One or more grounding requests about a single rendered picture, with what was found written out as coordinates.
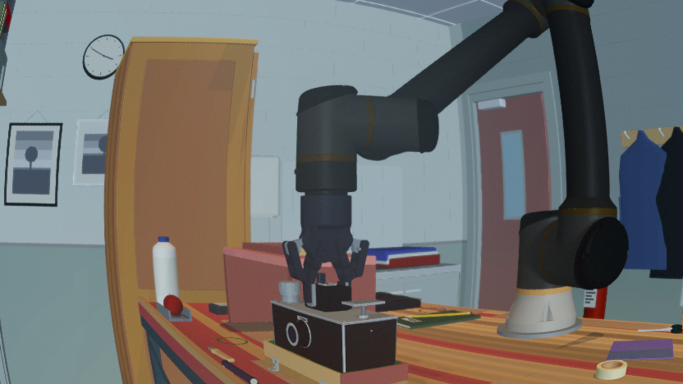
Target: framed picture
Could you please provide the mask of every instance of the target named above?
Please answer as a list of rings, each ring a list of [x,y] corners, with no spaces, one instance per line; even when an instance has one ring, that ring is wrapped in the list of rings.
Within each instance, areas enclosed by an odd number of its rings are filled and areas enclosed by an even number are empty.
[[[76,125],[74,185],[104,185],[109,120],[78,120]]]
[[[62,123],[10,123],[5,205],[57,206]]]

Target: green notebook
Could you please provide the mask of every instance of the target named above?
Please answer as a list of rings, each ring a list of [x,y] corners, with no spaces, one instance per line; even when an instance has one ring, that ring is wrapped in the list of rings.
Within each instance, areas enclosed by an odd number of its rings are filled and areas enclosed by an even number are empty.
[[[460,311],[442,311],[442,312],[437,312],[439,314],[446,314],[446,313],[461,313]],[[399,317],[398,318],[398,325],[400,327],[404,328],[409,328],[409,329],[416,329],[416,328],[424,328],[424,327],[432,327],[432,326],[437,326],[437,325],[443,325],[443,324],[450,324],[452,322],[466,322],[468,320],[475,320],[477,318],[481,318],[479,315],[475,314],[469,314],[469,315],[461,315],[461,316],[438,316],[435,318],[408,318],[408,317]]]

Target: coat rack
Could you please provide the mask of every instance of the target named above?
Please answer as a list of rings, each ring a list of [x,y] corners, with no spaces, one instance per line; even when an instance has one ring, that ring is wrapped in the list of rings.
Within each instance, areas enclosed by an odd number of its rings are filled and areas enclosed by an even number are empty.
[[[651,139],[656,145],[662,145],[672,137],[673,126],[663,126],[661,128],[648,128],[645,134]],[[635,138],[638,136],[639,130],[623,130],[621,132],[621,146],[623,148],[630,147],[631,144],[635,142]]]

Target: yellow pencil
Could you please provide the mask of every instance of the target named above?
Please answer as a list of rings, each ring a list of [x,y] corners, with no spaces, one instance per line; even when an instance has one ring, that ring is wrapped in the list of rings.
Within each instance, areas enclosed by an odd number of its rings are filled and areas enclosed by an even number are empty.
[[[224,354],[218,348],[209,347],[209,350],[211,351],[212,354],[215,354],[219,358],[221,358],[223,360],[227,360],[230,363],[235,363],[235,360],[232,357],[228,356],[227,354]]]
[[[435,313],[429,315],[412,315],[409,318],[444,318],[446,316],[461,316],[466,314],[472,314],[472,312],[462,312],[462,313]]]

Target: fire extinguisher label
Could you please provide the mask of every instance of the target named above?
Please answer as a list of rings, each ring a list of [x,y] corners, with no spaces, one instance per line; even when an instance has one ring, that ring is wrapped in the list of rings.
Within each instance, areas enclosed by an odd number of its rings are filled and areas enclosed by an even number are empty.
[[[597,296],[598,290],[586,290],[584,308],[595,308],[595,299]]]

